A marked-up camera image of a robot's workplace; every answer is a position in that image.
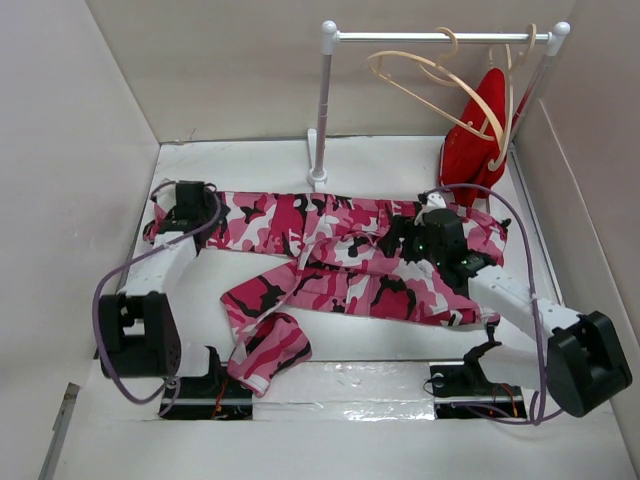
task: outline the clothing rack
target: clothing rack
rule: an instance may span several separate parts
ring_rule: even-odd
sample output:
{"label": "clothing rack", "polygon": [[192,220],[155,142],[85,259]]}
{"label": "clothing rack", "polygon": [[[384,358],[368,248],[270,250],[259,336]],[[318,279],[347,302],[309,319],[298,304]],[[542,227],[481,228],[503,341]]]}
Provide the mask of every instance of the clothing rack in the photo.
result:
{"label": "clothing rack", "polygon": [[[554,57],[558,54],[562,42],[569,34],[567,22],[557,23],[551,32],[539,33],[535,36],[536,44],[546,45],[544,55],[538,63],[531,81],[525,90],[522,100],[513,117],[513,127],[509,142],[513,140],[522,117],[539,93],[539,87]],[[518,45],[530,42],[527,33],[456,33],[456,40],[462,44],[475,45]],[[451,43],[451,38],[444,33],[347,33],[338,30],[330,20],[322,24],[322,77],[320,83],[320,101],[318,103],[318,122],[316,128],[307,131],[309,159],[311,170],[307,177],[315,191],[323,191],[327,184],[328,174],[324,168],[324,149],[327,139],[327,116],[329,109],[329,84],[331,82],[331,59],[339,43]]]}

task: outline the gray wall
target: gray wall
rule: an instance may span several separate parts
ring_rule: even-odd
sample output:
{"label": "gray wall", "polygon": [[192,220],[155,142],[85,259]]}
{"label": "gray wall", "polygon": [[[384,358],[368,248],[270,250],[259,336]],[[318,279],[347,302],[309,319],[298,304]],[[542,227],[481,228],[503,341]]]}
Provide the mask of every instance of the gray wall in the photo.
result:
{"label": "gray wall", "polygon": [[0,477],[38,478],[158,144],[82,0],[0,8]]}
{"label": "gray wall", "polygon": [[632,363],[614,407],[638,471],[640,3],[578,0],[570,21],[517,146],[567,302],[613,317]]}
{"label": "gray wall", "polygon": [[[320,26],[344,31],[542,31],[574,0],[87,0],[116,61],[160,141],[301,137],[315,124]],[[406,48],[436,58],[448,47]],[[447,120],[363,68],[388,46],[338,47],[329,131],[444,134]],[[535,64],[532,59],[527,66]],[[475,84],[485,47],[466,46],[447,66]],[[398,67],[398,72],[405,72]],[[530,69],[516,78],[522,91]],[[412,73],[419,91],[460,114],[467,101]]]}

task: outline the pink camouflage pants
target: pink camouflage pants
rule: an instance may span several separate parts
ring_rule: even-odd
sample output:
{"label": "pink camouflage pants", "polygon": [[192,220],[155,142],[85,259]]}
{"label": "pink camouflage pants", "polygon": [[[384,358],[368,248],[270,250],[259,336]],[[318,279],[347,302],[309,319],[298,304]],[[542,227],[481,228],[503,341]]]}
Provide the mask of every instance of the pink camouflage pants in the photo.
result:
{"label": "pink camouflage pants", "polygon": [[[283,305],[424,325],[499,319],[453,293],[428,261],[387,258],[376,247],[392,217],[415,216],[421,208],[417,202],[319,193],[218,195],[230,212],[208,247],[292,259],[221,298],[236,338],[227,371],[258,396],[275,374],[311,357],[311,344],[297,321],[278,312]],[[471,208],[449,208],[463,218],[469,248],[502,264],[506,232],[499,223]],[[163,216],[157,210],[156,222]]]}

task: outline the white table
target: white table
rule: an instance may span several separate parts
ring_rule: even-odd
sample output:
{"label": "white table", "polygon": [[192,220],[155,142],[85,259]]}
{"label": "white table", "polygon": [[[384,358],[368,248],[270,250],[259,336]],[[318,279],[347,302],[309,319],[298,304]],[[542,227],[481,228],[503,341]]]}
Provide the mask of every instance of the white table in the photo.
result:
{"label": "white table", "polygon": [[[413,200],[418,192],[436,183],[441,143],[441,137],[330,139],[326,152],[328,191]],[[304,141],[165,145],[152,187],[169,178],[211,181],[220,190],[309,192],[307,162]],[[495,190],[522,212],[533,240],[539,293],[555,299],[553,277],[512,163]],[[490,202],[490,210],[497,218],[508,216],[495,200]],[[147,209],[143,222],[149,219]],[[139,242],[137,251],[143,248]],[[214,345],[221,357],[228,357],[232,339],[218,301],[220,295],[285,261],[204,250],[184,273],[172,298],[181,337]],[[522,241],[515,224],[510,229],[505,266],[513,276],[526,281]],[[424,327],[287,310],[294,313],[311,340],[316,362],[460,358],[486,339],[482,330],[473,328]],[[513,346],[531,342],[505,321],[497,338]],[[420,420],[353,422],[345,421],[348,416],[319,415],[313,408],[298,408],[292,415],[294,409],[287,410],[286,404],[300,403],[300,392],[307,392],[307,400],[312,400],[320,395],[317,392],[325,391],[317,382],[330,382],[332,377],[318,373],[323,365],[305,366],[308,374],[293,369],[274,380],[261,402],[284,404],[277,414],[267,408],[257,416],[260,420],[224,423],[157,420],[158,403],[145,407],[129,404],[102,377],[96,364],[78,398],[56,478],[634,478],[608,404],[585,419],[563,415],[540,428],[508,428],[481,420],[430,421],[429,415]],[[390,378],[393,388],[402,381],[398,378],[406,379],[411,401],[422,402],[429,411],[430,399],[416,397],[416,388],[422,387],[414,388],[419,383],[419,370],[409,368],[406,372],[387,380],[381,377],[377,383],[372,377],[363,378],[367,386],[380,392],[392,388]],[[159,381],[128,383],[143,394]],[[340,393],[342,403],[337,410],[352,400],[362,400],[356,398],[357,391],[347,388]]]}

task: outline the red cloth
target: red cloth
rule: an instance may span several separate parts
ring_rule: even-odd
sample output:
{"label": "red cloth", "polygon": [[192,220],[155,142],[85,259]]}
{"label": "red cloth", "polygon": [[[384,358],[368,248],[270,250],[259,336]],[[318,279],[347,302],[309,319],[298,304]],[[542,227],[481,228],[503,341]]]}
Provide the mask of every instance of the red cloth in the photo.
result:
{"label": "red cloth", "polygon": [[[505,126],[505,77],[502,70],[493,68],[482,79],[476,92],[496,114],[498,121]],[[460,120],[480,130],[487,116],[480,106],[469,100]],[[490,124],[485,130],[486,135],[495,136]],[[491,188],[504,173],[505,162],[494,171],[489,171],[489,161],[500,155],[500,145],[496,140],[483,140],[456,125],[451,129],[442,146],[440,159],[440,185],[453,183],[475,183]],[[473,189],[457,188],[453,191],[456,203],[470,207],[476,197],[486,198],[487,193]]]}

